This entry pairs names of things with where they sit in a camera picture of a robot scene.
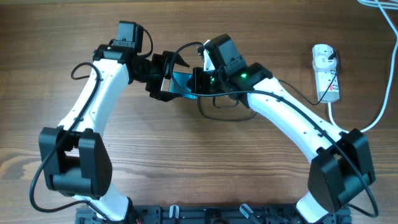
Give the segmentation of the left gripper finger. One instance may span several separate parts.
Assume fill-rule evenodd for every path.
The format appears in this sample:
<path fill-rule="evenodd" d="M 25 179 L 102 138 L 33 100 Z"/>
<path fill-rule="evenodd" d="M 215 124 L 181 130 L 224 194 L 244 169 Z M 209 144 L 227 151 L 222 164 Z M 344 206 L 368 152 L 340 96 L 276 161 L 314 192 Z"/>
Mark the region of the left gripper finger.
<path fill-rule="evenodd" d="M 169 92 L 169 91 L 161 91 L 159 93 L 158 100 L 163 101 L 163 102 L 169 102 L 178 97 L 181 97 L 181 94 L 173 93 L 173 92 Z"/>
<path fill-rule="evenodd" d="M 186 61 L 184 61 L 184 59 L 181 57 L 180 54 L 178 54 L 176 52 L 172 52 L 171 60 L 170 60 L 170 67 L 174 68 L 175 64 L 181 65 L 181 66 L 187 67 L 187 68 L 190 67 L 190 65 Z"/>

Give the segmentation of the teal Galaxy smartphone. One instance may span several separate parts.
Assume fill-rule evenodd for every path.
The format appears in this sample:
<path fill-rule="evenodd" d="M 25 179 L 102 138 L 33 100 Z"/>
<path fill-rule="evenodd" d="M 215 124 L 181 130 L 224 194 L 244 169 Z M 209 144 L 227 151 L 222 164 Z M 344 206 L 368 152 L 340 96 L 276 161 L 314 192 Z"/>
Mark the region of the teal Galaxy smartphone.
<path fill-rule="evenodd" d="M 191 73 L 182 73 L 182 72 L 173 72 L 175 81 L 172 79 L 170 80 L 170 85 L 169 85 L 169 92 L 171 93 L 178 93 L 182 97 L 190 99 L 190 100 L 195 100 L 197 99 L 196 96 L 188 94 L 184 92 L 183 90 L 191 92 L 191 89 L 187 87 L 187 82 L 189 79 L 193 77 Z"/>

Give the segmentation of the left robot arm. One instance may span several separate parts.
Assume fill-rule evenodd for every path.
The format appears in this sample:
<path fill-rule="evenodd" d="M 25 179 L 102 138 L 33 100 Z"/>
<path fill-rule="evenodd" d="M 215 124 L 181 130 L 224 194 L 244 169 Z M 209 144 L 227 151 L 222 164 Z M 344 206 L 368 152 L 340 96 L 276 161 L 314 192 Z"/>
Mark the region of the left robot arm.
<path fill-rule="evenodd" d="M 113 166 L 103 142 L 104 129 L 121 94 L 132 82 L 144 83 L 152 98 L 170 101 L 176 93 L 162 90 L 172 67 L 185 65 L 175 52 L 142 53 L 148 31 L 121 21 L 115 39 L 100 45 L 88 63 L 91 73 L 76 103 L 58 126 L 39 135 L 41 165 L 47 188 L 74 204 L 85 204 L 93 219 L 103 223 L 140 223 L 132 200 L 113 185 Z"/>

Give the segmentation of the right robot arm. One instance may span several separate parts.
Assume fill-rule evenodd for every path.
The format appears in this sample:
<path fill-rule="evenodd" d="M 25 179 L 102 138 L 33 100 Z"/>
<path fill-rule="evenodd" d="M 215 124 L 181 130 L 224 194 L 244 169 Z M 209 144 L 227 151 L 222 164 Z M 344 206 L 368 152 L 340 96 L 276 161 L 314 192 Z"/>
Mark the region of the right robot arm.
<path fill-rule="evenodd" d="M 228 34 L 197 50 L 204 66 L 187 82 L 200 97 L 227 95 L 263 115 L 302 151 L 310 163 L 308 193 L 296 210 L 308 223 L 316 223 L 366 192 L 379 214 L 369 186 L 376 180 L 367 137 L 358 129 L 344 131 L 323 120 L 288 93 L 260 63 L 248 65 Z"/>

